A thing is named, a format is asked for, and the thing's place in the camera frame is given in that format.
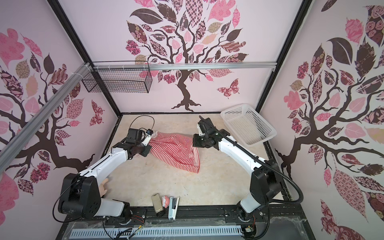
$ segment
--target black cable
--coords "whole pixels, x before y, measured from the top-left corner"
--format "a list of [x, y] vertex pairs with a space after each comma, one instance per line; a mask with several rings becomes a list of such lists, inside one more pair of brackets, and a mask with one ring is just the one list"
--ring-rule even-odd
[[58, 219], [56, 219], [56, 217], [55, 217], [55, 206], [56, 206], [56, 203], [59, 201], [59, 199], [60, 199], [60, 197], [68, 190], [68, 189], [70, 189], [75, 183], [77, 183], [78, 181], [75, 181], [74, 183], [72, 183], [69, 187], [67, 187], [67, 189], [65, 189], [64, 191], [63, 191], [63, 193], [62, 194], [60, 194], [60, 196], [57, 198], [57, 200], [55, 201], [55, 203], [54, 203], [54, 205], [53, 205], [53, 208], [52, 208], [52, 216], [53, 216], [53, 219], [55, 219], [57, 222], [61, 222], [61, 223], [66, 223], [66, 222], [73, 222], [73, 221], [76, 221], [76, 220], [78, 220], [78, 219], [80, 219], [80, 218], [76, 218], [76, 219], [72, 219], [72, 220], [70, 220], [70, 221], [60, 221], [60, 220], [58, 220]]
[[108, 235], [108, 237], [110, 238], [110, 239], [112, 239], [112, 240], [115, 240], [114, 238], [112, 238], [109, 234], [108, 234], [108, 232], [107, 232], [107, 230], [105, 230], [105, 226], [104, 226], [104, 220], [103, 221], [101, 221], [102, 223], [103, 223], [103, 228], [104, 228], [104, 231], [105, 231], [105, 233]]
[[262, 165], [263, 167], [266, 167], [268, 168], [269, 170], [273, 171], [274, 173], [276, 174], [279, 174], [280, 176], [282, 176], [282, 178], [284, 178], [287, 182], [289, 182], [293, 187], [294, 189], [297, 191], [297, 193], [299, 194], [299, 198], [297, 200], [294, 200], [294, 201], [285, 201], [285, 200], [279, 200], [279, 199], [272, 199], [271, 201], [269, 202], [277, 202], [277, 203], [280, 203], [280, 204], [299, 204], [301, 203], [303, 200], [304, 200], [304, 195], [303, 195], [303, 192], [301, 191], [301, 189], [299, 188], [299, 186], [294, 182], [292, 181], [292, 179], [290, 179], [289, 177], [287, 177], [285, 174], [281, 173], [280, 171], [274, 169], [273, 167], [269, 166], [268, 164], [266, 164], [265, 162], [259, 160], [258, 157], [255, 157], [254, 155], [252, 155], [249, 151], [247, 151], [246, 149], [244, 149], [242, 146], [240, 146], [239, 144], [237, 144], [237, 142], [235, 141], [232, 141], [230, 138], [228, 138], [227, 136], [225, 136], [224, 134], [222, 134], [219, 130], [217, 130], [217, 128], [215, 128], [215, 126], [211, 125], [209, 122], [207, 122], [202, 116], [199, 116], [199, 118], [205, 122], [208, 126], [212, 127], [218, 134], [220, 134], [222, 137], [224, 137], [227, 141], [229, 141], [230, 143], [232, 143], [234, 146], [238, 147], [241, 151], [243, 151], [244, 153], [246, 153], [248, 156], [250, 156], [253, 160], [255, 160], [257, 163], [259, 163], [260, 165]]

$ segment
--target beige floor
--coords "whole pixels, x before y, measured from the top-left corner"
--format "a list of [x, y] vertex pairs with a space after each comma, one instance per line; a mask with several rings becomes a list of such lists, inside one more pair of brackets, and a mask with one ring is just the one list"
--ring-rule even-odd
[[[132, 120], [138, 115], [123, 116], [112, 145], [126, 135]], [[180, 133], [192, 137], [197, 133], [198, 114], [154, 114], [154, 131]], [[203, 114], [211, 118], [218, 129], [226, 129], [220, 114]], [[140, 117], [132, 128], [150, 128], [152, 119]], [[263, 144], [250, 149], [267, 159]], [[198, 174], [177, 169], [149, 154], [121, 164], [109, 175], [106, 198], [129, 202], [131, 206], [151, 206], [151, 196], [159, 193], [179, 196], [179, 205], [236, 204], [249, 193], [250, 176], [226, 154], [215, 148], [199, 148]]]

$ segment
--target red striped cloth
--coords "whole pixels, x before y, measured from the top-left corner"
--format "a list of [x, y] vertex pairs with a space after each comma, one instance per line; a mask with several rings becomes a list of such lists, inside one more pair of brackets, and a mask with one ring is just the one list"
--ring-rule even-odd
[[158, 132], [149, 144], [152, 146], [152, 155], [161, 161], [189, 172], [199, 172], [199, 152], [196, 147], [192, 147], [191, 137]]

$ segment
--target wall mural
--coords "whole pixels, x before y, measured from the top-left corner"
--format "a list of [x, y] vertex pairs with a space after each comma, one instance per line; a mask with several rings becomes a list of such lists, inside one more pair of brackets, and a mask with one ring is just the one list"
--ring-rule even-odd
[[[180, 11], [184, 4], [183, 0], [158, 0], [154, 1], [156, 6], [152, 0], [135, 0], [135, 2], [146, 7], [133, 11], [127, 21], [135, 41], [128, 40], [126, 49], [131, 54], [137, 55], [136, 64], [141, 64], [139, 61], [148, 61], [150, 64], [242, 62], [247, 56], [238, 53], [246, 42], [235, 42], [242, 30], [235, 29], [240, 21], [239, 10], [233, 9], [235, 0], [228, 2], [185, 0], [184, 12]], [[205, 11], [209, 11], [207, 20], [202, 19]], [[224, 21], [224, 18], [230, 16], [232, 17], [230, 20]], [[137, 18], [145, 24], [135, 24]], [[205, 23], [210, 19], [217, 21], [206, 27]], [[157, 23], [162, 23], [163, 26], [159, 29], [150, 26]], [[151, 71], [151, 75], [157, 76], [159, 82], [162, 80], [168, 84], [177, 82], [176, 85], [184, 98], [172, 109], [184, 106], [191, 112], [193, 110], [189, 108], [190, 106], [201, 105], [190, 99], [185, 81], [188, 79], [200, 81], [201, 76], [213, 81], [213, 77], [220, 78], [229, 73], [231, 73], [229, 69], [211, 69], [208, 72], [199, 69]], [[238, 93], [238, 79], [234, 80], [229, 88], [222, 87], [217, 90], [229, 98], [232, 94]]]
[[[5, 63], [5, 66], [0, 66], [1, 79], [8, 90], [7, 93], [0, 93], [0, 116], [8, 119], [0, 121], [0, 134], [11, 132], [9, 139], [0, 137], [0, 142], [5, 145], [27, 124], [28, 119], [47, 103], [48, 97], [57, 92], [54, 86], [62, 85], [68, 79], [65, 64], [55, 70], [50, 55], [43, 55], [35, 42], [24, 36], [25, 45], [18, 42], [18, 33], [11, 28], [8, 28], [7, 34], [0, 33], [0, 58]], [[29, 56], [21, 54], [26, 47], [30, 49]], [[8, 69], [9, 62], [13, 60], [20, 62], [15, 69]], [[33, 195], [33, 185], [46, 180], [54, 168], [72, 167], [82, 171], [92, 161], [94, 154], [85, 161], [59, 154], [59, 148], [65, 147], [65, 139], [71, 139], [65, 129], [80, 124], [77, 117], [82, 112], [84, 102], [84, 98], [77, 98], [80, 90], [79, 83], [36, 132], [38, 142], [32, 143], [31, 140], [30, 146], [25, 147], [16, 156], [16, 159], [23, 159], [23, 162], [7, 167], [6, 171], [19, 168], [13, 179], [6, 172], [3, 173], [0, 181], [0, 225], [5, 220], [3, 211], [15, 206], [13, 200], [19, 197], [17, 188]], [[93, 100], [89, 107], [95, 112], [90, 126], [101, 124], [104, 110]]]
[[[358, 152], [367, 152], [384, 158], [382, 152], [368, 145], [370, 142], [384, 144], [384, 129], [377, 126], [384, 124], [384, 107], [370, 108], [384, 101], [384, 74], [366, 77], [372, 69], [383, 65], [384, 7], [366, 6], [366, 9], [368, 20], [365, 27], [358, 19], [347, 19], [345, 30], [349, 41], [340, 37], [329, 39], [333, 46], [332, 53], [326, 53], [320, 45], [310, 66], [308, 62], [304, 62], [298, 67], [298, 80], [290, 85], [292, 90], [284, 97], [287, 107], [292, 110], [288, 119], [292, 121], [295, 139], [288, 155], [277, 149], [276, 152], [283, 160], [281, 169], [286, 169], [292, 178], [291, 165], [295, 162], [298, 151], [305, 146], [308, 154], [313, 154], [314, 164], [324, 160], [324, 180], [327, 185], [333, 179], [340, 196], [368, 221], [364, 200], [366, 198], [370, 211], [373, 210], [378, 219], [384, 221], [384, 195], [375, 192], [384, 192], [384, 187], [373, 179], [382, 174], [384, 167], [371, 164], [367, 159], [358, 160], [354, 156]], [[359, 43], [354, 55], [352, 46]], [[373, 45], [377, 45], [379, 52], [375, 53]], [[378, 61], [375, 61], [376, 54], [381, 55], [377, 58]], [[346, 69], [351, 69], [348, 68], [351, 66], [355, 71], [335, 69], [332, 67], [334, 61], [344, 64]], [[337, 146], [339, 143], [347, 143], [349, 147], [340, 148]], [[334, 162], [334, 168], [329, 165], [330, 161]], [[349, 174], [359, 173], [366, 176], [350, 176], [338, 169], [340, 166], [349, 170]], [[363, 239], [355, 231], [337, 226], [323, 201], [321, 206], [325, 216], [321, 221], [327, 233], [336, 233], [335, 239]]]

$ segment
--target wire mesh basket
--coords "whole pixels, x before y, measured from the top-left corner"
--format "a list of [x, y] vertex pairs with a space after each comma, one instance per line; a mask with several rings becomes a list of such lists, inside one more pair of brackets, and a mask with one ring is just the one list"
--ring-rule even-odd
[[111, 93], [149, 93], [152, 76], [148, 61], [131, 62], [135, 62], [136, 65], [126, 68], [124, 66], [122, 68], [119, 66], [94, 67], [82, 80], [85, 88], [89, 93], [102, 92], [101, 88], [106, 88]]

